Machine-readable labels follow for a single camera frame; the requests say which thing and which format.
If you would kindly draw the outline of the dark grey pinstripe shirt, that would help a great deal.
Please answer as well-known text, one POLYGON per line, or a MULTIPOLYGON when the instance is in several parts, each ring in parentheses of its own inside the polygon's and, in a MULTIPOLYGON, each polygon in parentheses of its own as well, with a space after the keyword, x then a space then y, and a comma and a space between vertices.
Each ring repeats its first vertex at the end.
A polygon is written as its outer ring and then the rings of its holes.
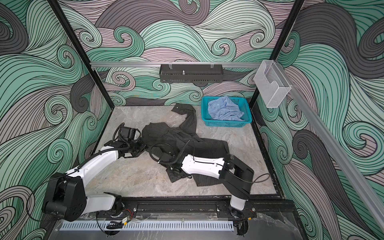
MULTIPOLYGON (((201 158, 223 158, 230 153, 228 143, 222 140, 200 138, 196 134, 197 116, 193 106, 176 104, 174 113, 186 115, 186 119, 178 127, 169 127, 166 123, 150 123, 143 128, 143 142, 148 146, 150 157, 157 161, 163 154, 178 156, 190 154, 201 158)), ((218 185, 216 179, 201 175, 192 178, 198 187, 218 185)))

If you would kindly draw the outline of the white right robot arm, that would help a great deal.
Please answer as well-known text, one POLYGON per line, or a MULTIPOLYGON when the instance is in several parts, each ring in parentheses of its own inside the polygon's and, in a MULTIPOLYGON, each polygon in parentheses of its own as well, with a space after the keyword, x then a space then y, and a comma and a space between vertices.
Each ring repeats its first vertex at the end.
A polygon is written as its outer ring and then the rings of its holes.
POLYGON ((167 168, 172 183, 194 175, 218 180, 231 194, 231 215, 238 219, 245 216, 246 202, 254 184, 254 170, 236 156, 227 154, 223 158, 209 159, 190 154, 163 154, 158 163, 167 168))

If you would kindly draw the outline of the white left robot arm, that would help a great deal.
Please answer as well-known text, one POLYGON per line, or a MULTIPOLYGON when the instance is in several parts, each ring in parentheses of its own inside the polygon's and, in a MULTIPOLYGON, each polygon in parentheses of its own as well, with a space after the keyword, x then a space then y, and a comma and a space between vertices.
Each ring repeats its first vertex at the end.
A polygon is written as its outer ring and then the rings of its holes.
POLYGON ((106 213, 112 218, 120 217, 124 211, 122 196, 113 193, 88 196, 86 186, 119 158, 137 158, 146 148, 141 140, 129 142, 111 140, 100 151, 73 169, 66 173, 53 174, 48 182, 42 212, 69 222, 95 212, 106 213))

